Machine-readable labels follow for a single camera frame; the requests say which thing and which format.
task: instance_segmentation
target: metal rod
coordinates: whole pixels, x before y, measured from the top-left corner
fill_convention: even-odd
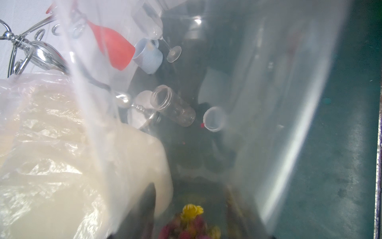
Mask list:
[[[11,28],[9,27],[8,24],[5,23],[5,21],[3,21],[3,20],[0,19],[0,23],[5,27],[5,29],[6,29],[7,31],[11,31]],[[4,37],[4,36],[0,36],[0,40],[5,40],[5,37]]]
[[[377,164],[376,164],[376,195],[374,208],[374,239],[380,239],[381,226],[381,180],[382,180],[382,89],[379,101],[379,123],[378,123],[378,145],[377,145]]]
[[[20,75],[20,74],[24,71],[26,65],[27,65],[28,62],[31,60],[34,51],[35,51],[34,46],[30,46],[30,47],[29,47],[28,54],[27,54],[25,60],[21,63],[20,68],[17,70],[17,72],[15,72],[16,75]]]
[[[46,24],[48,23],[51,23],[53,21],[56,20],[56,16],[55,15],[51,15],[47,18],[45,18],[44,20],[42,20],[41,22],[37,23],[36,25],[34,25],[33,27],[29,28],[26,32],[24,32],[23,34],[21,34],[20,36],[22,37],[25,37],[26,35],[28,35],[29,33],[39,29],[40,27],[43,27],[45,26]]]
[[[9,60],[9,65],[8,65],[8,77],[10,77],[13,74],[13,67],[15,66],[15,58],[17,53],[17,45],[18,45],[17,43],[13,45],[11,58]]]

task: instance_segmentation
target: plastic bag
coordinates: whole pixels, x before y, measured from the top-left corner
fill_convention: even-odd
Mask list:
[[[108,163],[125,197],[111,200],[71,80],[52,70],[1,84],[1,238],[106,238],[151,182],[155,216],[167,208],[173,189],[159,140],[121,125],[114,150],[124,157]]]

